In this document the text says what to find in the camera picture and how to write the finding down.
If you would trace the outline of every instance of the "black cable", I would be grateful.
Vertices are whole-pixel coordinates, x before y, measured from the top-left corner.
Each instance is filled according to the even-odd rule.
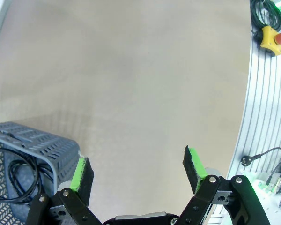
[[[266,181],[266,185],[269,185],[269,183],[271,182],[271,179],[273,177],[274,172],[281,166],[281,161],[277,164],[277,166],[273,169],[273,171],[271,172],[271,175],[268,177],[267,181]]]
[[[257,155],[255,155],[255,156],[243,156],[243,157],[242,157],[242,160],[241,160],[241,164],[242,164],[243,166],[249,166],[249,165],[251,164],[251,162],[253,162],[253,161],[256,160],[256,159],[259,159],[259,158],[262,157],[263,155],[265,155],[265,154],[267,154],[267,153],[269,153],[269,152],[271,152],[271,151],[273,151],[273,150],[281,150],[281,148],[280,148],[280,147],[275,147],[275,148],[272,148],[272,149],[270,149],[270,150],[267,150],[267,151],[264,152],[264,153],[257,154]]]
[[[13,186],[14,190],[18,194],[18,197],[15,198],[5,198],[4,196],[0,196],[1,203],[14,203],[14,204],[28,204],[32,201],[32,194],[37,189],[37,194],[44,192],[44,186],[42,183],[41,174],[47,177],[51,182],[53,182],[52,178],[52,170],[48,168],[44,164],[37,164],[37,160],[35,157],[27,155],[27,154],[20,154],[14,150],[0,148],[0,152],[4,152],[7,154],[15,155],[17,158],[10,162],[8,166],[8,177]],[[22,166],[28,166],[33,174],[33,182],[31,186],[25,190],[20,181],[17,178],[17,172]]]
[[[281,148],[280,148],[280,147],[275,147],[275,148],[272,148],[272,149],[270,149],[270,150],[267,150],[266,152],[260,154],[260,157],[263,156],[263,155],[265,155],[265,154],[267,154],[267,153],[269,153],[269,152],[271,152],[271,151],[273,151],[273,150],[281,150]],[[276,171],[276,169],[278,169],[277,166],[275,167],[275,169],[273,169],[271,176],[274,174],[274,171]]]
[[[269,23],[266,22],[262,9],[268,11]],[[266,26],[277,32],[281,30],[281,12],[271,0],[250,0],[250,10],[251,22],[258,30]]]

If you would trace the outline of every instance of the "perforated basket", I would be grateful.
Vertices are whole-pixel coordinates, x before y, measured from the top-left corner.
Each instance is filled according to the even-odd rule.
[[[23,152],[45,161],[53,171],[53,189],[71,180],[79,160],[79,145],[70,139],[52,135],[13,122],[0,123],[0,148]],[[0,196],[8,198],[10,182],[6,169],[10,154],[0,152]],[[0,225],[24,224],[28,208],[25,205],[0,203]]]

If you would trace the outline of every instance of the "beige table surface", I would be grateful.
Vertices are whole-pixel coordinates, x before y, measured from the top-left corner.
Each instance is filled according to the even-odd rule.
[[[0,34],[0,122],[76,140],[101,219],[192,196],[195,147],[228,172],[246,93],[250,12],[237,0],[14,0]]]

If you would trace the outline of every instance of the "green gripper pad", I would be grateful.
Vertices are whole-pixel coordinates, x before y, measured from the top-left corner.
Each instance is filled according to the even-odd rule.
[[[195,149],[190,149],[186,146],[183,165],[191,184],[192,191],[195,194],[198,191],[201,182],[208,175]]]
[[[89,158],[80,158],[70,185],[70,189],[78,194],[85,205],[89,205],[89,196],[94,179],[94,171]]]

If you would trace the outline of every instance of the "screw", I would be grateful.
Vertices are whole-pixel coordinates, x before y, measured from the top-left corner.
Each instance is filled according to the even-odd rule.
[[[211,183],[215,183],[215,182],[216,182],[216,178],[215,178],[215,177],[210,177],[210,178],[209,178],[209,181],[210,181]]]
[[[235,181],[236,181],[236,183],[240,184],[242,182],[242,179],[240,177],[236,177]]]
[[[64,193],[62,193],[64,197],[67,197],[69,195],[68,191],[64,191]]]
[[[45,200],[45,196],[40,196],[39,201],[43,202]]]
[[[170,225],[174,225],[177,220],[178,220],[177,218],[173,218],[173,219],[170,221]]]

